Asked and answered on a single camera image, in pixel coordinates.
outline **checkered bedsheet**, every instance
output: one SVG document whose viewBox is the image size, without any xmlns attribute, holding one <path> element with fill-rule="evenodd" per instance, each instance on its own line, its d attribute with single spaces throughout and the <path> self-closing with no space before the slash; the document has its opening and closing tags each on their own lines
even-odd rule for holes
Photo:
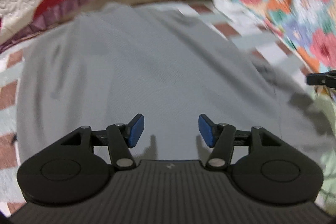
<svg viewBox="0 0 336 224">
<path fill-rule="evenodd" d="M 232 23 L 219 13 L 210 1 L 162 3 L 151 5 L 159 10 L 179 10 L 186 16 L 199 17 L 223 39 L 230 39 L 240 50 L 251 53 L 285 71 L 304 90 L 309 73 L 305 63 L 264 25 Z M 16 132 L 16 102 L 20 77 L 24 67 L 23 49 L 34 39 L 24 41 L 0 55 L 0 210 L 10 216 L 23 204 L 24 199 L 16 182 L 20 166 L 19 151 L 11 141 Z"/>
</svg>

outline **ribbed black surface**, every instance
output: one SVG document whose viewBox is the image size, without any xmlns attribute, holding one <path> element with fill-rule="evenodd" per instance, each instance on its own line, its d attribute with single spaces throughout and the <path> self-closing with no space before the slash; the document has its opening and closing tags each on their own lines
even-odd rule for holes
<svg viewBox="0 0 336 224">
<path fill-rule="evenodd" d="M 324 224 L 330 217 L 313 203 L 292 207 L 257 203 L 232 187 L 225 174 L 206 171 L 198 161 L 142 161 L 135 170 L 116 173 L 90 200 L 66 208 L 29 203 L 10 220 L 14 224 Z"/>
</svg>

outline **gray fabric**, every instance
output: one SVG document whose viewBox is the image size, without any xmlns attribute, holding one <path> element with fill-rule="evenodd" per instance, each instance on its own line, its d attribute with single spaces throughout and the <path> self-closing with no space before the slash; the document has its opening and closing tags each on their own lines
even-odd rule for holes
<svg viewBox="0 0 336 224">
<path fill-rule="evenodd" d="M 17 109 L 21 160 L 82 125 L 145 117 L 138 159 L 206 159 L 198 116 L 260 125 L 319 161 L 334 145 L 326 118 L 292 80 L 250 59 L 200 20 L 112 5 L 36 38 Z M 108 161 L 107 149 L 95 153 Z"/>
</svg>

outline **purple flower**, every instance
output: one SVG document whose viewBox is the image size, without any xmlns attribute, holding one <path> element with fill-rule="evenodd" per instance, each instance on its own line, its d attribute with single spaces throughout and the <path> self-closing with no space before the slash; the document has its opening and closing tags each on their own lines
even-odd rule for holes
<svg viewBox="0 0 336 224">
<path fill-rule="evenodd" d="M 311 32 L 304 25 L 299 25 L 295 20 L 290 21 L 285 26 L 285 35 L 292 42 L 297 42 L 302 47 L 308 47 L 311 44 Z"/>
</svg>

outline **silver screw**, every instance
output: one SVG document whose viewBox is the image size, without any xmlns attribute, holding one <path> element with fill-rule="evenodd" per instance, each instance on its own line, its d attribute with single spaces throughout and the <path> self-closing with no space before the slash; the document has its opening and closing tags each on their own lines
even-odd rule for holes
<svg viewBox="0 0 336 224">
<path fill-rule="evenodd" d="M 225 165 L 225 160 L 219 158 L 213 158 L 209 160 L 208 163 L 213 167 L 222 167 Z"/>
<path fill-rule="evenodd" d="M 133 160 L 123 158 L 117 160 L 117 165 L 120 167 L 130 167 L 133 164 Z"/>
</svg>

